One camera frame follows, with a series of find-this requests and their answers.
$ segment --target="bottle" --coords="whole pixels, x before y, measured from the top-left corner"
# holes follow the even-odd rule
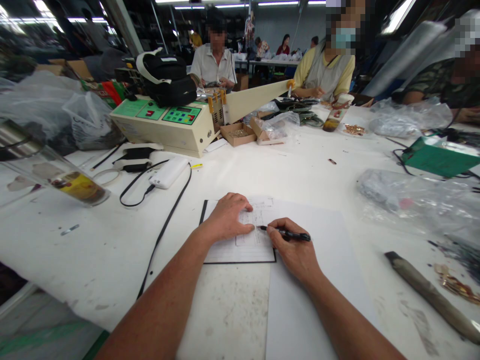
[[[323,130],[329,133],[334,132],[344,118],[354,99],[355,97],[350,94],[340,95],[338,100],[331,105],[332,110],[330,111],[330,114],[328,114],[325,124],[323,124]]]
[[[0,118],[0,162],[40,185],[60,190],[87,207],[101,204],[110,196],[110,191],[10,119]]]

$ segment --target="black bag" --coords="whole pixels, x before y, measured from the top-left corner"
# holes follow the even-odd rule
[[[187,75],[187,64],[175,55],[157,56],[160,50],[144,52],[136,59],[147,95],[159,107],[185,106],[194,102],[197,86]]]

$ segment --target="camouflage shirt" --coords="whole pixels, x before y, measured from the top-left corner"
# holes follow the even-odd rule
[[[439,97],[450,109],[480,106],[480,78],[471,77],[466,83],[452,84],[454,62],[453,57],[427,66],[413,78],[403,93],[421,92],[424,99]]]

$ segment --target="black pen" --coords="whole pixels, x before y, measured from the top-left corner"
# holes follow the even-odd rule
[[[264,226],[264,225],[258,225],[257,226],[257,229],[260,229],[260,230],[263,230],[263,231],[267,231],[267,227]],[[290,238],[290,239],[296,239],[296,240],[304,240],[304,241],[310,241],[312,240],[310,238],[310,235],[308,235],[307,233],[296,233],[296,232],[290,232],[290,231],[287,231],[287,230],[282,230],[282,229],[276,229],[278,230],[278,232],[284,236],[284,237],[287,237],[287,238]]]

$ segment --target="white table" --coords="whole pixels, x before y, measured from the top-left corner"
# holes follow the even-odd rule
[[[328,112],[319,113],[324,118]],[[368,109],[351,108],[344,121],[354,123],[355,117],[369,115]],[[437,275],[428,264],[449,261],[448,266],[457,275],[465,274],[462,281],[475,292],[480,291],[479,286],[455,261],[432,250],[427,240],[439,237],[403,232],[367,220],[362,214],[363,198],[356,190],[356,179],[367,168],[402,173],[391,156],[396,148],[398,145],[381,137],[369,140],[301,127],[296,140],[284,145],[225,145],[200,161],[195,159],[203,167],[192,173],[155,252],[147,285],[198,225],[204,199],[238,192],[340,210],[385,336],[408,359],[428,357],[419,332],[430,335],[438,359],[479,358],[480,348],[462,341],[393,271],[383,253],[396,251],[434,284],[438,284]],[[159,152],[155,160],[172,155]],[[89,156],[73,154],[78,164]],[[86,168],[95,163],[91,161]],[[97,170],[110,166],[111,161],[106,161]],[[67,196],[50,189],[4,207],[0,210],[0,261],[67,302],[79,316],[111,331],[136,299],[157,236],[188,171],[170,189],[155,189],[140,206],[125,209],[118,195],[134,177],[124,174],[108,187],[112,191],[109,200],[91,209],[78,207]],[[144,177],[124,201],[137,202],[147,187]],[[61,231],[76,224],[80,227],[60,236]],[[267,263],[204,265],[177,358],[263,359],[269,280]],[[468,318],[480,323],[477,306],[439,285],[437,288]],[[419,319],[413,319],[413,314],[419,312],[428,325],[417,328],[414,320]]]

